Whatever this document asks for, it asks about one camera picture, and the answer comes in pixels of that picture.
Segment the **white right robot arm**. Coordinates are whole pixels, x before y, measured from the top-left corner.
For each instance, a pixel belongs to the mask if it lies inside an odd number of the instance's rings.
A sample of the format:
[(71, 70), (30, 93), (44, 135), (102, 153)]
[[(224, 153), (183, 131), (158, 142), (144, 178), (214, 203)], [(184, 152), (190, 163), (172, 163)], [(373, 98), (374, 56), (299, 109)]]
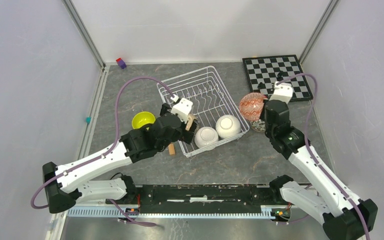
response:
[(307, 135), (293, 127), (287, 103), (265, 100), (262, 117), (272, 147), (309, 180), (318, 195), (287, 175), (270, 182), (269, 199), (291, 203), (318, 221), (330, 240), (370, 239), (378, 207), (347, 187), (323, 162)]

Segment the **beige ceramic bowl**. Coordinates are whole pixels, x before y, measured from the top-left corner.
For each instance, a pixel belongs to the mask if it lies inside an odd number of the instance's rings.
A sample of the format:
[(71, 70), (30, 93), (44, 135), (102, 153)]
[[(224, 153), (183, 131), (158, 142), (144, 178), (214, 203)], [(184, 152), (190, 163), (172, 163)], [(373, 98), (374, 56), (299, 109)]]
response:
[(185, 130), (188, 132), (195, 132), (198, 126), (199, 126), (199, 121), (197, 120), (197, 118), (192, 113), (189, 113), (187, 116), (187, 123), (186, 123)]

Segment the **blue patterned bowl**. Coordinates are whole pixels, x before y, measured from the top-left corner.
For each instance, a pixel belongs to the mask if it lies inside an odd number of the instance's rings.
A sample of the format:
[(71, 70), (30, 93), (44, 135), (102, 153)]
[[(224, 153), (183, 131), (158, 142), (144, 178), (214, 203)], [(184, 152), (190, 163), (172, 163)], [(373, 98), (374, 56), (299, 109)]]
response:
[(239, 103), (240, 114), (250, 122), (258, 121), (264, 108), (264, 101), (267, 99), (264, 94), (259, 92), (245, 95)]

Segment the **yellow bowl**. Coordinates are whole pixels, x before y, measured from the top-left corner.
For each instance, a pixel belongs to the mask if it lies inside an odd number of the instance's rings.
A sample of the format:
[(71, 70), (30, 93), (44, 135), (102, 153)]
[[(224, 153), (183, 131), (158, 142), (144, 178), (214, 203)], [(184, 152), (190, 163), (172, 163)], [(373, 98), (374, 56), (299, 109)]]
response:
[(149, 111), (142, 111), (137, 113), (131, 121), (133, 129), (140, 129), (147, 124), (153, 124), (156, 121), (156, 117)]

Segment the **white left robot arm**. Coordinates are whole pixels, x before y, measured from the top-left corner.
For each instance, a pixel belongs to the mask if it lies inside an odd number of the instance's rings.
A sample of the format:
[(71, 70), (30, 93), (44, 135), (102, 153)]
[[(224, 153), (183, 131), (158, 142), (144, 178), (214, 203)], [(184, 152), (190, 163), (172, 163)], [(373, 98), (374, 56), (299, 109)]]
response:
[(56, 214), (87, 201), (112, 199), (133, 203), (137, 190), (131, 177), (95, 178), (110, 170), (152, 158), (176, 141), (190, 144), (199, 124), (192, 114), (193, 105), (185, 98), (173, 106), (164, 103), (154, 123), (130, 130), (107, 148), (72, 163), (44, 164), (46, 208), (51, 214)]

